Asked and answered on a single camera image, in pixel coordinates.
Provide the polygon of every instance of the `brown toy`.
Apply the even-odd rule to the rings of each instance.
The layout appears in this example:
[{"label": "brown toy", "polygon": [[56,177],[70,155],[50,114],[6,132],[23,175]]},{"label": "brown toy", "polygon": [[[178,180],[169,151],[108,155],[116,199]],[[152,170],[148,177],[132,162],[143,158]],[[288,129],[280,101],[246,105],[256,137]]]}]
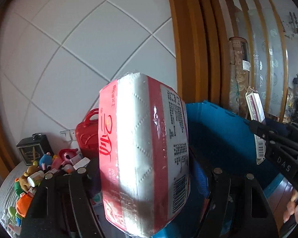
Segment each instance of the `brown toy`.
[{"label": "brown toy", "polygon": [[28,192],[29,189],[31,188],[31,185],[28,182],[28,177],[38,171],[40,171],[40,167],[38,166],[39,162],[34,161],[32,166],[29,166],[28,170],[24,172],[24,174],[19,178],[19,183],[25,192]]}]

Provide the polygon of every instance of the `tissue paper package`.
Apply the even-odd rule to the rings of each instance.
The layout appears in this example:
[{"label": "tissue paper package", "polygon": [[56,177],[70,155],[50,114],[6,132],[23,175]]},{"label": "tissue paper package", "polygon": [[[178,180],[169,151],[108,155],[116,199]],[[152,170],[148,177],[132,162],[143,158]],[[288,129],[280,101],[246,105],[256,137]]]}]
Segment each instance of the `tissue paper package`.
[{"label": "tissue paper package", "polygon": [[180,212],[190,187],[187,126],[176,92],[144,74],[128,74],[100,91],[103,202],[117,228],[151,237]]}]

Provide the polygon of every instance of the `red case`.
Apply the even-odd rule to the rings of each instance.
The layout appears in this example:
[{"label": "red case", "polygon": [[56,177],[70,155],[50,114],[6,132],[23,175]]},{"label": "red case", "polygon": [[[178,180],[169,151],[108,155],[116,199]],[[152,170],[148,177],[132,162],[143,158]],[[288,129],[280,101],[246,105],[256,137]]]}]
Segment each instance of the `red case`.
[{"label": "red case", "polygon": [[98,119],[90,118],[99,113],[99,109],[91,110],[85,117],[85,120],[76,126],[75,135],[78,145],[84,157],[93,159],[98,157]]}]

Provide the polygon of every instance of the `screw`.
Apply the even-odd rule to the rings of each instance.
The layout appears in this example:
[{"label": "screw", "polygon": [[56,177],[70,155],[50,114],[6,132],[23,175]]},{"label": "screw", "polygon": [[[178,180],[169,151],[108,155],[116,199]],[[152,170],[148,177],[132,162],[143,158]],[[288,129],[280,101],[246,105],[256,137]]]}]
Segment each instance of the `screw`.
[{"label": "screw", "polygon": [[85,168],[85,167],[80,167],[79,169],[77,169],[77,172],[78,172],[79,174],[83,174],[83,173],[86,172],[86,168]]},{"label": "screw", "polygon": [[222,172],[223,172],[222,169],[219,167],[213,169],[213,173],[215,173],[217,175],[220,175]]},{"label": "screw", "polygon": [[249,180],[253,180],[254,179],[254,176],[252,174],[247,174],[246,175],[246,178],[249,179]]},{"label": "screw", "polygon": [[45,176],[44,176],[44,178],[46,179],[46,180],[49,180],[49,179],[51,179],[53,177],[53,174],[52,173],[47,173]]}]

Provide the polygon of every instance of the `blue toy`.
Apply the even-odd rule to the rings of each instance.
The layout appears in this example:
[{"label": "blue toy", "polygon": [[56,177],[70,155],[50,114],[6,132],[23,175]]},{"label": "blue toy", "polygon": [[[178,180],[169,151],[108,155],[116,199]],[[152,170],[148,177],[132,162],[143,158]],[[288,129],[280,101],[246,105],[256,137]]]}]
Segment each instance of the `blue toy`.
[{"label": "blue toy", "polygon": [[40,168],[44,171],[46,170],[49,166],[52,165],[52,157],[51,157],[51,153],[48,152],[46,154],[44,154],[41,159],[40,159],[40,162],[39,162],[39,166]]}]

